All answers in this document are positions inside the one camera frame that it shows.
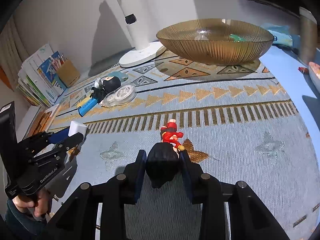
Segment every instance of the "blue surface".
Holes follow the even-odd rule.
[[[298,70],[298,67],[303,66],[300,62],[274,46],[260,58],[260,61],[278,79],[300,112],[310,134],[319,165],[320,95],[315,90],[312,82],[310,82],[310,77],[303,75]],[[319,61],[320,51],[317,50],[315,62],[319,64]]]
[[[98,100],[95,98],[90,98],[88,102],[86,102],[83,106],[79,108],[79,115],[84,116],[87,112],[89,112],[96,104]]]
[[[70,127],[67,127],[57,133],[54,133],[52,134],[51,136],[49,136],[48,140],[50,143],[52,144],[57,144],[61,141],[63,141],[65,138],[68,137],[68,134],[69,134],[69,128]]]

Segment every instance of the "amber glass bowl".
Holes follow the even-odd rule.
[[[227,19],[181,22],[160,30],[156,36],[178,56],[207,65],[253,61],[265,54],[273,42],[273,35],[267,30]],[[232,37],[245,41],[235,41]]]

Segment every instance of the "red toy figure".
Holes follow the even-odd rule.
[[[175,119],[170,119],[167,123],[167,126],[163,126],[160,129],[161,131],[161,142],[167,142],[174,144],[173,150],[177,152],[177,149],[180,151],[184,150],[184,146],[178,142],[178,138],[183,137],[182,132],[177,132],[177,124]]]

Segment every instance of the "curtain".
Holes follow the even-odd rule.
[[[14,90],[18,84],[18,72],[22,62],[28,57],[11,16],[0,34],[0,66]]]

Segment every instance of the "screw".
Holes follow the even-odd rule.
[[[124,180],[127,176],[123,173],[117,175],[117,180]]]
[[[245,188],[247,186],[247,184],[244,181],[241,180],[241,181],[238,182],[238,186],[240,188]]]
[[[202,179],[210,179],[210,174],[208,174],[208,173],[202,173],[202,174],[201,174],[201,178],[202,178]]]
[[[80,188],[83,189],[83,190],[88,189],[89,187],[90,187],[89,183],[86,183],[86,182],[82,183],[81,186],[80,186]]]

